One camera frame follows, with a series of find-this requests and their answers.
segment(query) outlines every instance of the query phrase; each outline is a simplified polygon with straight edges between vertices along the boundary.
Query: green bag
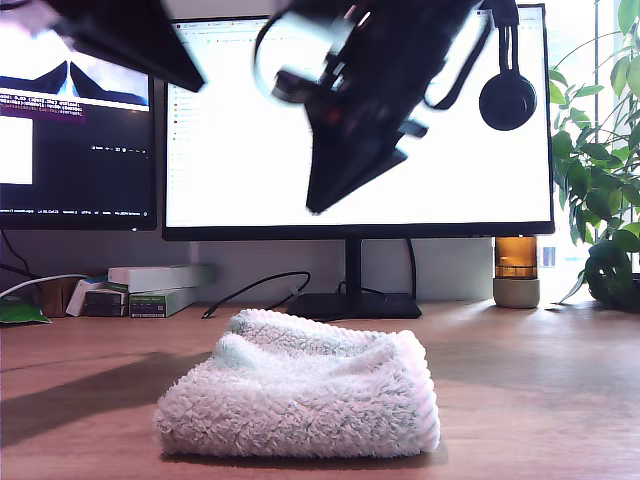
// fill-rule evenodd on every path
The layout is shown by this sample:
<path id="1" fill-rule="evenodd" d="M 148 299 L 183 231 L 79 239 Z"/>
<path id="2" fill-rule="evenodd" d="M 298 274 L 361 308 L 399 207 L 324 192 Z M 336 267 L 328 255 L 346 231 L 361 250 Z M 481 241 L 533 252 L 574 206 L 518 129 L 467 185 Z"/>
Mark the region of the green bag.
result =
<path id="1" fill-rule="evenodd" d="M 0 299 L 0 324 L 51 323 L 35 305 L 18 298 Z"/>

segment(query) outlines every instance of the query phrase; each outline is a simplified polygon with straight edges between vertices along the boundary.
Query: folded towel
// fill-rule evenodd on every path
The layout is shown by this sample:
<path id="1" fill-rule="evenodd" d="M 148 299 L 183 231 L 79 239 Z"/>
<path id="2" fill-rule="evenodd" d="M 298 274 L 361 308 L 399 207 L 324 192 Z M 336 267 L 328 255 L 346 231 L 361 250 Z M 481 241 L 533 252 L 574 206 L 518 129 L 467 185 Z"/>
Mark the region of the folded towel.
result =
<path id="1" fill-rule="evenodd" d="M 160 398 L 154 426 L 166 454 L 417 455 L 440 440 L 433 387 L 412 332 L 247 310 Z"/>

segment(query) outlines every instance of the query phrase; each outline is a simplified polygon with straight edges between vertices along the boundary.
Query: monitor bezel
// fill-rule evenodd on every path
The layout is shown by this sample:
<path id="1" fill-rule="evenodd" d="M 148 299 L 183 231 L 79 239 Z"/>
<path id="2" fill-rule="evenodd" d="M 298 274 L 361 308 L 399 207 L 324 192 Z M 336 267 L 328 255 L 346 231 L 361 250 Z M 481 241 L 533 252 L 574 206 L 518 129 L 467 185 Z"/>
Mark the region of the monitor bezel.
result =
<path id="1" fill-rule="evenodd" d="M 163 159 L 163 201 L 162 201 L 162 238 L 166 241 L 253 241 L 253 240 L 340 240 L 348 238 L 394 239 L 394 238 L 486 238 L 508 236 L 550 235 L 555 232 L 553 202 L 553 159 L 551 144 L 551 111 L 549 91 L 549 54 L 544 4 L 518 5 L 518 8 L 541 8 L 543 18 L 543 37 L 545 52 L 545 89 L 547 98 L 547 142 L 549 156 L 549 196 L 550 220 L 531 222 L 484 222 L 456 224 L 397 224 L 397 225 L 313 225 L 313 226 L 203 226 L 169 227 L 167 226 L 167 142 L 168 142 L 168 93 L 169 85 L 164 84 L 164 159 Z M 198 23 L 215 21 L 264 20 L 266 15 L 208 17 L 176 19 L 177 23 Z"/>
<path id="2" fill-rule="evenodd" d="M 148 215 L 116 216 L 116 215 L 44 215 L 44 214 L 0 214 L 0 229 L 2 230 L 93 230 L 93 231 L 154 231 L 158 228 L 158 189 L 156 156 L 156 114 L 154 79 L 149 78 L 149 118 L 151 128 L 149 133 L 149 158 L 151 159 L 151 199 Z"/>

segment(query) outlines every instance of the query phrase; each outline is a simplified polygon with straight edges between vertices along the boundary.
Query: monitor screen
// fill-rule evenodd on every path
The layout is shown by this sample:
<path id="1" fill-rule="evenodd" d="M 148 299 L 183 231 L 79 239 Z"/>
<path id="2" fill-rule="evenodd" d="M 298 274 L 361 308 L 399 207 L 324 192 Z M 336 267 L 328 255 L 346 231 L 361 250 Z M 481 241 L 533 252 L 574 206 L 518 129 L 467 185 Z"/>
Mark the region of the monitor screen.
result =
<path id="1" fill-rule="evenodd" d="M 427 96 L 449 91 L 489 11 L 473 11 Z M 498 67 L 492 33 L 457 103 L 416 107 L 429 127 L 404 138 L 409 159 L 321 215 L 306 204 L 312 134 L 302 106 L 264 96 L 252 75 L 261 18 L 178 21 L 176 31 L 207 80 L 197 94 L 167 87 L 167 239 L 499 236 L 553 231 L 544 7 L 520 8 L 520 71 L 536 112 L 499 132 L 479 96 Z M 276 24 L 260 51 L 265 79 L 286 65 L 317 79 L 331 39 L 296 23 Z"/>
<path id="2" fill-rule="evenodd" d="M 146 75 L 0 18 L 0 228 L 154 229 Z"/>

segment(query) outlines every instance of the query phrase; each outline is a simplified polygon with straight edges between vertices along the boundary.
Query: headphones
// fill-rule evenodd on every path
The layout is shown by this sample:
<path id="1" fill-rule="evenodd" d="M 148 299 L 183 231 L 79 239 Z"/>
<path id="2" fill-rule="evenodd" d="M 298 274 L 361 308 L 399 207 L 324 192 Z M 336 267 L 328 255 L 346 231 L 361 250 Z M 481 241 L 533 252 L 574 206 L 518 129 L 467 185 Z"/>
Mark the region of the headphones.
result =
<path id="1" fill-rule="evenodd" d="M 536 91 L 520 75 L 518 65 L 518 7 L 515 0 L 493 0 L 490 7 L 499 32 L 500 73 L 487 82 L 480 94 L 480 114 L 485 123 L 500 131 L 515 130 L 536 111 Z M 511 68 L 509 43 L 511 42 Z"/>

